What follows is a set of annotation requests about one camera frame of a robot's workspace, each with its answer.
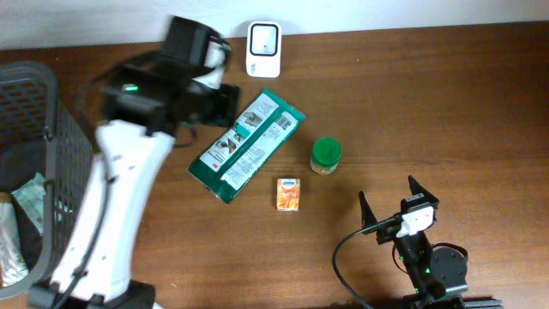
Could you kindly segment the white cream tube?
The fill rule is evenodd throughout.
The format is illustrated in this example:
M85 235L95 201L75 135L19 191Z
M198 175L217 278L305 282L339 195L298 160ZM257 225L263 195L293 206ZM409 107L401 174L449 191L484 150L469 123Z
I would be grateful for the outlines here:
M15 208L7 193L1 194L1 287L21 281L29 269L21 254Z

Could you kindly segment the green white wipes package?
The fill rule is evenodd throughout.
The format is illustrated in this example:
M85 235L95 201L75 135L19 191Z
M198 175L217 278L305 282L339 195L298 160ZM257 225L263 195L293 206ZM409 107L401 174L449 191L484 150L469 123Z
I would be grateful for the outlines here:
M188 172L229 204L304 120L302 112L264 89Z

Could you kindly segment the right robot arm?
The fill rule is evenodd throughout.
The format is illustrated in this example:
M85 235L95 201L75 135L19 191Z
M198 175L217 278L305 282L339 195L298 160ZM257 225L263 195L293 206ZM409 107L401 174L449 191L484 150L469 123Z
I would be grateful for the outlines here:
M407 178L411 195L400 211L378 221L364 192L359 193L364 233L374 233L379 245L390 243L398 254L415 293L402 299L404 308L501 308L491 298L465 299L468 290L468 251L451 243L432 244L425 231L437 221L439 200L413 177Z

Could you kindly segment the orange tissue pack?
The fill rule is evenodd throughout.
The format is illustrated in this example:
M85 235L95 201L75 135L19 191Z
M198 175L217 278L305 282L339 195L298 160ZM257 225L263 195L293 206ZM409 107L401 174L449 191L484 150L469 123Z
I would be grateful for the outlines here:
M298 211L300 179L278 179L276 209L278 211Z

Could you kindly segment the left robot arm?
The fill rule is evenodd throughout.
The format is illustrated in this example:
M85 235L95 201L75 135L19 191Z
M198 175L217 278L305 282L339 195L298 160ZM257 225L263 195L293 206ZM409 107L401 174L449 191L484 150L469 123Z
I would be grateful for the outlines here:
M132 279L136 235L180 126L229 127L239 89L222 82L232 49L216 30L174 16L160 49L127 58L85 83L103 96L91 173L68 246L31 308L154 308L154 286Z

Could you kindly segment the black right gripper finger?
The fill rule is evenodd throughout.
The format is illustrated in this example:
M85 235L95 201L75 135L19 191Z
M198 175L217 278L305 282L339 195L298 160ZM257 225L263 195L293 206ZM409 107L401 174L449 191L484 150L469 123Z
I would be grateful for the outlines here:
M375 227L377 227L377 218L373 214L371 206L370 204L368 204L365 193L363 191L359 192L359 204L361 210L362 228L374 229Z
M439 204L438 198L425 189L412 175L409 175L407 180L410 191L413 195L422 194L429 203Z

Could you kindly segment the teal wipes pouch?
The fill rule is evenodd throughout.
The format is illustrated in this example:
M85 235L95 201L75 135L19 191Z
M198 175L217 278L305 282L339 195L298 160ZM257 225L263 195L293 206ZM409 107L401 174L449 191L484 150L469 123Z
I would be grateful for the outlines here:
M26 184L12 192L12 196L22 207L40 235L44 232L44 183L44 176L41 173L36 173Z

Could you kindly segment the green lid jar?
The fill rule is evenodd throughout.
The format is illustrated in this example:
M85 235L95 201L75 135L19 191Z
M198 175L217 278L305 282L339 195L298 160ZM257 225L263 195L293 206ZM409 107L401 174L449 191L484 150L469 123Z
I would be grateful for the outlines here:
M311 169L318 174L331 174L338 166L342 155L341 145L332 137L315 141L311 152Z

